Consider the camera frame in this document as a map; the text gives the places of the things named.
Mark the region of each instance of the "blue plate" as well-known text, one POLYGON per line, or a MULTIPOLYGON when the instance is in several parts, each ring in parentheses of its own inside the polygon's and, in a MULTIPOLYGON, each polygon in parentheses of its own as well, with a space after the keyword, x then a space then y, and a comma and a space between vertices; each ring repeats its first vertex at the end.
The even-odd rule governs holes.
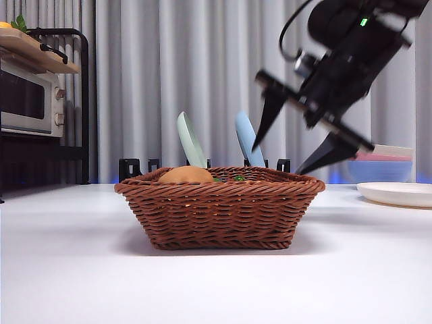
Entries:
POLYGON ((265 167, 261 148, 258 146, 255 151, 252 152, 252 146, 257 135, 244 111, 239 112, 236 116, 236 131, 243 156, 245 159, 249 160, 250 166, 265 167))
POLYGON ((407 182, 411 161, 348 161, 348 171, 356 183, 407 182))

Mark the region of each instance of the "white tabletop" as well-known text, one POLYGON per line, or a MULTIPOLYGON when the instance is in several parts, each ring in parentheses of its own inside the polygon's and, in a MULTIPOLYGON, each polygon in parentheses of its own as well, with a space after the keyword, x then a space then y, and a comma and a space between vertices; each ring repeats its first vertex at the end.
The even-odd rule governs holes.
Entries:
POLYGON ((328 186, 279 251, 160 251, 112 185, 1 205, 5 324, 432 323, 432 211, 328 186))

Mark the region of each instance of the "curtain fold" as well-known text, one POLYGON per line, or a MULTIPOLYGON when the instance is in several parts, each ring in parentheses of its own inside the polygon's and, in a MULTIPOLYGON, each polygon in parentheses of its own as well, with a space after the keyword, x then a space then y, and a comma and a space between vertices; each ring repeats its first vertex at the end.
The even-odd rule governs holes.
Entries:
MULTIPOLYGON (((320 57, 325 49, 311 40, 307 18, 313 1, 290 27, 285 47, 320 57)), ((234 119, 245 110, 257 131, 263 102, 254 83, 265 68, 297 87, 301 79, 277 46, 286 20, 302 3, 296 0, 7 0, 0 19, 25 12, 29 26, 82 29, 93 50, 97 74, 98 142, 93 138, 92 165, 99 160, 100 182, 115 182, 118 159, 160 158, 164 166, 185 164, 176 119, 191 118, 213 166, 241 165, 234 119)), ((432 5, 406 35, 402 49, 374 83, 369 96, 353 106, 345 121, 377 144, 416 149, 413 180, 432 182, 432 5)), ((58 40, 76 57, 76 44, 58 40)), ((79 120, 77 79, 65 77, 69 129, 79 120)), ((284 107, 261 148, 270 165, 289 158, 296 169, 324 140, 317 126, 307 131, 301 114, 284 107)), ((67 142, 79 142, 68 132, 67 142)), ((313 173, 327 182, 350 182, 345 163, 313 173)))

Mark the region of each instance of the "wooden shelf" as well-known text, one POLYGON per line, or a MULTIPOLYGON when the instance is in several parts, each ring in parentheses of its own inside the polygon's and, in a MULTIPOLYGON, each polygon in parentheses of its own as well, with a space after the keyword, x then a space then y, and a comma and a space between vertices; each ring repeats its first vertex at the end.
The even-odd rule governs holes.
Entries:
POLYGON ((45 69, 53 73, 80 73, 80 68, 76 64, 64 64, 57 54, 41 51, 40 45, 36 39, 18 29, 0 28, 0 47, 39 65, 40 70, 45 69))

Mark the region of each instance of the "blue bowl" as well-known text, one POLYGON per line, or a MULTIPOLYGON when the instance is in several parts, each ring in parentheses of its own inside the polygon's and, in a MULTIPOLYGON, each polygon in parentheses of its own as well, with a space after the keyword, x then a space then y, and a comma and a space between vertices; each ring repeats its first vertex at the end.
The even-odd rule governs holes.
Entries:
POLYGON ((356 183, 407 182, 412 161, 348 161, 348 172, 356 183))

